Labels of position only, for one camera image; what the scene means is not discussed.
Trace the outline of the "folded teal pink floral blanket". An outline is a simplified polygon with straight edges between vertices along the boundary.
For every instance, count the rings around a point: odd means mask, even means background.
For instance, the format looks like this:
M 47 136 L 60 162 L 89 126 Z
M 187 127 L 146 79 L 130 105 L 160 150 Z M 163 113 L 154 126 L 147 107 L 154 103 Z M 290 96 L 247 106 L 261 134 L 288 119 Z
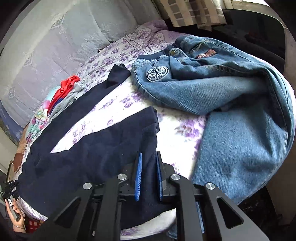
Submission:
M 57 92 L 60 86 L 54 87 L 49 91 L 45 99 L 42 101 L 41 105 L 38 107 L 36 112 L 31 119 L 28 129 L 26 131 L 26 140 L 31 142 L 37 137 L 39 132 L 46 126 L 48 122 L 48 108 L 53 99 L 53 96 Z

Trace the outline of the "red white blue garment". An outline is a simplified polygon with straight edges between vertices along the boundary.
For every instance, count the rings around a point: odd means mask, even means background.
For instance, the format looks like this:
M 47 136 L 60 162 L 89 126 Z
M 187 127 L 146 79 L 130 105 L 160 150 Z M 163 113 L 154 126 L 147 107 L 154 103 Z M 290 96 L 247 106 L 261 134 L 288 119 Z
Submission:
M 56 93 L 54 94 L 49 104 L 48 111 L 47 111 L 48 115 L 52 112 L 56 104 L 61 100 L 63 100 L 68 95 L 68 93 L 73 89 L 74 84 L 79 81 L 80 81 L 80 78 L 77 75 L 73 75 L 61 81 L 61 87 L 56 91 Z

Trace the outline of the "purple floral bed sheet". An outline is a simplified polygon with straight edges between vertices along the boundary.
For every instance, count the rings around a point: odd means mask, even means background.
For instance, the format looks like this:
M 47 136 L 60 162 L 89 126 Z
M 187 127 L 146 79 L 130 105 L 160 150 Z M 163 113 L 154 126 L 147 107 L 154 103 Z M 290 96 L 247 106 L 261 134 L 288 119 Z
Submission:
M 140 175 L 132 180 L 131 201 L 122 205 L 121 239 L 171 227 L 176 210 L 159 201 L 157 156 L 189 178 L 206 117 L 152 103 L 138 90 L 134 72 L 179 36 L 164 21 L 145 23 L 82 65 L 65 108 L 51 111 L 26 149 L 17 203 L 27 216 L 46 221 L 85 183 L 97 187 L 131 165 Z

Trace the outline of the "navy blue sweatpants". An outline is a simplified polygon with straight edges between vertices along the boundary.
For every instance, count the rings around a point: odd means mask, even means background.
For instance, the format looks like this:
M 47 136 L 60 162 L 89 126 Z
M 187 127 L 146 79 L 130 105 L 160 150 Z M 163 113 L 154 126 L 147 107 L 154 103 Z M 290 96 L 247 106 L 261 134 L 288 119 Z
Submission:
M 156 146 L 157 112 L 148 107 L 99 132 L 84 136 L 69 150 L 53 153 L 59 140 L 96 104 L 130 76 L 124 65 L 114 65 L 106 81 L 92 87 L 57 116 L 33 142 L 18 181 L 18 194 L 34 210 L 50 216 L 62 198 L 86 182 L 102 184 L 119 174 L 142 153 L 139 201 L 123 204 L 121 227 L 141 225 L 171 204 L 159 201 Z

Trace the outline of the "blue denim jeans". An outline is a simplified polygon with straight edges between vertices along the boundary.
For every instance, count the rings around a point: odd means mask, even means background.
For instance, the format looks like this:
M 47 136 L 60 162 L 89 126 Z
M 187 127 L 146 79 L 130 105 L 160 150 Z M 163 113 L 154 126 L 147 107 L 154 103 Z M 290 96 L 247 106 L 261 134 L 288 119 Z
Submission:
M 234 203 L 267 184 L 295 138 L 295 95 L 267 62 L 212 38 L 179 37 L 132 65 L 132 82 L 154 104 L 207 117 L 192 175 Z

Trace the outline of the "red patterned cloth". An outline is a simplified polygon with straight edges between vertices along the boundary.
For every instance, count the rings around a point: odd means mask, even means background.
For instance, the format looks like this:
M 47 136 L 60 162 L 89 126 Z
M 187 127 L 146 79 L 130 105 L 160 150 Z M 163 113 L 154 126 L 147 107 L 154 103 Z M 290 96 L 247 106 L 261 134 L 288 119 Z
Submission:
M 26 233 L 35 232 L 44 222 L 42 220 L 36 220 L 26 217 L 25 218 L 25 228 Z

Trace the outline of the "brown orange pillow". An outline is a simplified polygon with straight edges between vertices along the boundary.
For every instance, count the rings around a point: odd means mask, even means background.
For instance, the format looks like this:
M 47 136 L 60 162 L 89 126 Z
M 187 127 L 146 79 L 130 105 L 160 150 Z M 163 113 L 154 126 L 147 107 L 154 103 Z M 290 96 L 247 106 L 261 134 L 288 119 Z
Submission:
M 28 143 L 27 138 L 26 138 L 28 126 L 29 125 L 26 125 L 26 127 L 23 129 L 23 132 L 22 132 L 19 144 L 18 144 L 18 148 L 17 148 L 16 154 L 14 156 L 13 164 L 14 164 L 14 172 L 15 173 L 21 167 L 23 155 L 24 155 L 27 143 Z

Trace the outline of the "white lace curtain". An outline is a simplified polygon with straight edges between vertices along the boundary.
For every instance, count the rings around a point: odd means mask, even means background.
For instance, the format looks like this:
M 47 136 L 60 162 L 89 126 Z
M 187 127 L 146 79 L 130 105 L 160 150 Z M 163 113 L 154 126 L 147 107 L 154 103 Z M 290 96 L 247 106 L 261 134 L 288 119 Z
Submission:
M 98 50 L 158 20 L 152 1 L 39 1 L 1 54 L 1 103 L 19 126 Z

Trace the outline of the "folded grey garment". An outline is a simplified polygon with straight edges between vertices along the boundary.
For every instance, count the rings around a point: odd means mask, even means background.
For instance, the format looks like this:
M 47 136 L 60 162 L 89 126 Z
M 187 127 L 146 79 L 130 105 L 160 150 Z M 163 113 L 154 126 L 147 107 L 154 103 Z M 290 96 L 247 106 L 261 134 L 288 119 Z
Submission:
M 62 113 L 64 109 L 70 106 L 74 101 L 76 101 L 85 92 L 86 81 L 80 80 L 74 83 L 72 90 L 63 98 L 59 99 L 57 103 L 53 106 L 53 110 L 48 114 L 48 121 L 51 123 L 59 114 Z

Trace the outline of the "beige checkered curtain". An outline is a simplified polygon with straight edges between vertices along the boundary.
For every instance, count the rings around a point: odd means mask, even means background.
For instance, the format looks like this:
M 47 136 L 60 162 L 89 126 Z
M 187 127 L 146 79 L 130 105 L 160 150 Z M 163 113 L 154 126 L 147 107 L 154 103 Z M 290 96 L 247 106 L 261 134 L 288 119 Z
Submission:
M 160 1 L 166 14 L 176 27 L 197 25 L 209 28 L 225 25 L 226 19 L 218 1 L 213 0 L 171 0 Z

